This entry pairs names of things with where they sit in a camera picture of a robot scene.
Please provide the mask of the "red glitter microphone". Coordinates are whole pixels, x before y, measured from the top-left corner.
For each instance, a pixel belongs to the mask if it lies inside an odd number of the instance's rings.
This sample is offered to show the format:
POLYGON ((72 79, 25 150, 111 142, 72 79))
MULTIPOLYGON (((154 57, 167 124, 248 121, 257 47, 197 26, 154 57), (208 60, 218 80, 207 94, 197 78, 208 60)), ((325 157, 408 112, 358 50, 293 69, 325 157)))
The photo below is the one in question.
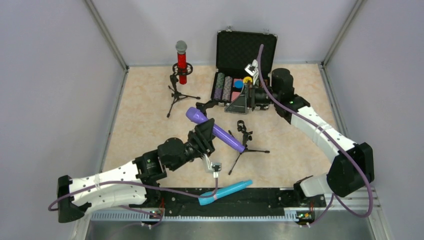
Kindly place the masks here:
POLYGON ((187 83, 187 72, 188 72, 188 64, 186 59, 186 51, 187 51, 187 44, 183 40, 178 40, 175 49, 177 51, 177 68, 178 72, 181 73, 179 76, 179 83, 181 85, 185 85, 187 83))

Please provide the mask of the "black round-base mic stand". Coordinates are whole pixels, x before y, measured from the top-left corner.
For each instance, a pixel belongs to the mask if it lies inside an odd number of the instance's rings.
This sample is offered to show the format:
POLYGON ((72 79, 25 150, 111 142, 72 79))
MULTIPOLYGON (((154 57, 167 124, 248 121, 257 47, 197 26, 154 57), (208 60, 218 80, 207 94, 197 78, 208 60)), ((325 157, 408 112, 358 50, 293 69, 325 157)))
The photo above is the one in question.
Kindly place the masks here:
POLYGON ((211 109, 215 106, 225 107, 225 102, 220 102, 218 100, 209 100, 206 103, 197 102, 195 107, 199 110, 205 117, 207 116, 207 109, 211 109))

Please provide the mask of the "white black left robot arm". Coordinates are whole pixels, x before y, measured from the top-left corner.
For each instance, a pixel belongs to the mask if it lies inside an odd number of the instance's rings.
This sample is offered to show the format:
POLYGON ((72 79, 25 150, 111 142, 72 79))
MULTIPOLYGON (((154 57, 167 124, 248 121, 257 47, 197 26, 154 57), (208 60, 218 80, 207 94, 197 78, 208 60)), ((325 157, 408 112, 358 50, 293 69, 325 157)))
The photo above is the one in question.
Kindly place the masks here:
POLYGON ((59 223, 70 223, 91 212, 121 205, 154 203, 160 198, 158 181, 196 158, 214 152, 212 134, 215 120, 197 124, 187 142, 172 137, 156 150, 148 151, 128 163, 95 175, 57 180, 59 223))

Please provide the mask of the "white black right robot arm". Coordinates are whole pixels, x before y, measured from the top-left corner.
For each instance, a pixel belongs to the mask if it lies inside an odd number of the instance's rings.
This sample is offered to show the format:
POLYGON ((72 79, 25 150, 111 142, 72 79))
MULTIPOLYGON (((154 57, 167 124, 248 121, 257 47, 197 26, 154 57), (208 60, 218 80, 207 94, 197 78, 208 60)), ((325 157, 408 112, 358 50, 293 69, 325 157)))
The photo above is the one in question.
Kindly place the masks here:
POLYGON ((365 187, 372 198, 370 183, 374 179, 373 150, 367 143, 357 144, 325 122, 310 103, 295 93, 293 76, 286 68, 272 71, 272 86, 268 86, 257 66, 245 68, 251 79, 243 84, 242 92, 261 82, 267 102, 272 102, 277 114, 304 132, 331 161, 328 173, 299 180, 294 188, 301 197, 333 194, 346 197, 365 187))

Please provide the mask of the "purple microphone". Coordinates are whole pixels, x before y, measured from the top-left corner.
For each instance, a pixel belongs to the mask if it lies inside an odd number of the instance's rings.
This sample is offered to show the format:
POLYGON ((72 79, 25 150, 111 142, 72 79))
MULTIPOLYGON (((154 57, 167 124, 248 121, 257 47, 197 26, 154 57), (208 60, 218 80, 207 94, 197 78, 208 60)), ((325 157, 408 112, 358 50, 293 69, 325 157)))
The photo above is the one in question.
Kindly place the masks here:
MULTIPOLYGON (((207 118, 200 110, 195 107, 190 107, 186 113, 186 117, 195 124, 203 124, 210 119, 207 118)), ((231 136, 228 132, 224 131, 220 126, 213 124, 212 134, 227 144, 232 149, 242 153, 245 150, 244 145, 236 140, 235 137, 231 136)))

